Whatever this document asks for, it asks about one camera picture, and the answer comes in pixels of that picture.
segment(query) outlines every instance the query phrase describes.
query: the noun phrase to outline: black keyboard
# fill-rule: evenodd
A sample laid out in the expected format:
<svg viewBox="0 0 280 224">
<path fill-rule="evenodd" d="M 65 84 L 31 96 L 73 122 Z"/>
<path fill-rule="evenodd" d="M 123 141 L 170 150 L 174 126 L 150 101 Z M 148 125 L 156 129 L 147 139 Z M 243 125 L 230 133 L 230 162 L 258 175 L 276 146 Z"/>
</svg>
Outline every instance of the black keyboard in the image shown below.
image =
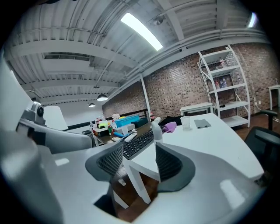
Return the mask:
<svg viewBox="0 0 280 224">
<path fill-rule="evenodd" d="M 134 138 L 130 142 L 124 142 L 123 144 L 123 156 L 128 160 L 136 157 L 140 152 L 146 149 L 151 141 L 154 140 L 153 131 L 150 130 L 139 138 Z"/>
</svg>

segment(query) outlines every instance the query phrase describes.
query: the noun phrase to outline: fluorescent light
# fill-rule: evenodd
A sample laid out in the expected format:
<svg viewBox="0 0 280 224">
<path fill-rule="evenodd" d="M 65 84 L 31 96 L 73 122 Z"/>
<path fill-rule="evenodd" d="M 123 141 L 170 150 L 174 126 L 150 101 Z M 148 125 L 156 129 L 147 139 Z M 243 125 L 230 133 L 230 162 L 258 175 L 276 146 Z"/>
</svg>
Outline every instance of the fluorescent light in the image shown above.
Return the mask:
<svg viewBox="0 0 280 224">
<path fill-rule="evenodd" d="M 148 28 L 143 25 L 143 23 L 141 23 L 129 12 L 122 17 L 121 22 L 125 23 L 137 33 L 139 33 L 142 37 L 144 37 L 157 51 L 162 48 L 161 43 L 151 33 L 151 31 L 149 31 Z"/>
<path fill-rule="evenodd" d="M 253 27 L 256 24 L 256 21 L 257 21 L 257 16 L 254 12 L 252 12 L 251 20 L 248 27 L 249 28 Z"/>
</svg>

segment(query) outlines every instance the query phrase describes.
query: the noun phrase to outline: white wall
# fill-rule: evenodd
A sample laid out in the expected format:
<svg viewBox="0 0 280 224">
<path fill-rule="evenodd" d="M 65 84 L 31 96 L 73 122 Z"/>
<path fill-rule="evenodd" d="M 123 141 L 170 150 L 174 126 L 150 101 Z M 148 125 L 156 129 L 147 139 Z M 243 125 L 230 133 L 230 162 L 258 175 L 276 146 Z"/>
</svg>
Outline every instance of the white wall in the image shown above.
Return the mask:
<svg viewBox="0 0 280 224">
<path fill-rule="evenodd" d="M 49 128 L 57 130 L 68 129 L 68 125 L 62 115 L 59 106 L 46 106 L 44 107 L 45 125 Z"/>
<path fill-rule="evenodd" d="M 32 100 L 18 83 L 0 52 L 0 129 L 15 131 L 23 111 Z"/>
<path fill-rule="evenodd" d="M 90 122 L 96 120 L 97 117 L 102 116 L 102 106 L 97 105 L 97 102 L 94 102 L 95 107 L 88 107 L 87 102 L 73 102 L 73 103 L 62 103 L 57 104 L 60 107 L 62 115 L 68 126 L 80 124 L 84 122 Z M 70 132 L 81 133 L 89 129 L 89 127 L 79 128 L 79 130 L 71 130 Z"/>
</svg>

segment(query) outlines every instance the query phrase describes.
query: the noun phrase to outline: white desk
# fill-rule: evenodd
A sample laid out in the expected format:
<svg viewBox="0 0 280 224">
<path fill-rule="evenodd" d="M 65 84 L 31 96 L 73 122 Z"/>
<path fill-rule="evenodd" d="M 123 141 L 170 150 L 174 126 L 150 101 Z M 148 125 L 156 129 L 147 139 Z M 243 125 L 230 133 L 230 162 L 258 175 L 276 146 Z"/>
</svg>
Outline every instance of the white desk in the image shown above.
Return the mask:
<svg viewBox="0 0 280 224">
<path fill-rule="evenodd" d="M 270 87 L 268 87 L 268 89 L 269 89 L 269 99 L 270 99 L 270 110 L 272 110 L 271 91 L 272 90 L 277 90 L 277 92 L 278 92 L 278 107 L 279 107 L 279 111 L 280 111 L 280 85 L 270 86 Z"/>
<path fill-rule="evenodd" d="M 206 119 L 211 127 L 197 129 L 195 119 Z M 178 126 L 173 133 L 164 133 L 163 143 L 217 156 L 252 180 L 261 177 L 263 169 L 252 151 L 234 130 L 216 115 L 210 113 L 192 116 L 191 127 L 191 130 L 183 131 L 182 126 Z M 126 172 L 135 190 L 146 203 L 150 203 L 151 200 L 139 172 L 160 180 L 155 158 L 155 146 L 152 144 L 134 159 L 123 159 Z"/>
<path fill-rule="evenodd" d="M 107 194 L 110 184 L 95 180 L 86 170 L 85 162 L 104 147 L 51 154 L 49 148 L 38 146 L 42 166 L 63 210 L 65 223 L 91 223 L 96 217 L 98 223 L 124 223 L 94 206 L 102 195 Z M 115 192 L 113 194 L 117 203 L 128 207 Z"/>
<path fill-rule="evenodd" d="M 200 111 L 206 111 L 206 113 L 208 113 L 208 108 L 210 108 L 210 112 L 213 113 L 213 104 L 212 103 L 206 103 L 206 102 L 182 107 L 180 109 L 180 112 L 181 112 L 182 116 L 185 115 L 185 112 L 195 113 L 195 112 L 200 112 Z"/>
</svg>

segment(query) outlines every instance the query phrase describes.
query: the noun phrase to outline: white pillar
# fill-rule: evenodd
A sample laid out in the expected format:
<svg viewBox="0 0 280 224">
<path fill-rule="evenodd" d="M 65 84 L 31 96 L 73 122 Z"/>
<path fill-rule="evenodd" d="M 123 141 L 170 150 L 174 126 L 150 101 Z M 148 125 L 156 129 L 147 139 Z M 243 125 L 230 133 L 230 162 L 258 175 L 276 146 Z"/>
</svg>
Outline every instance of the white pillar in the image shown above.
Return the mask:
<svg viewBox="0 0 280 224">
<path fill-rule="evenodd" d="M 146 87 L 145 87 L 145 83 L 143 80 L 143 76 L 142 74 L 139 74 L 140 79 L 141 79 L 141 83 L 142 83 L 142 87 L 143 87 L 143 91 L 144 91 L 144 96 L 145 96 L 145 100 L 146 100 L 146 105 L 147 105 L 147 109 L 148 109 L 148 120 L 151 120 L 151 109 L 150 109 L 150 104 L 149 104 L 149 100 L 148 100 L 148 96 L 147 96 L 147 92 L 146 92 Z"/>
</svg>

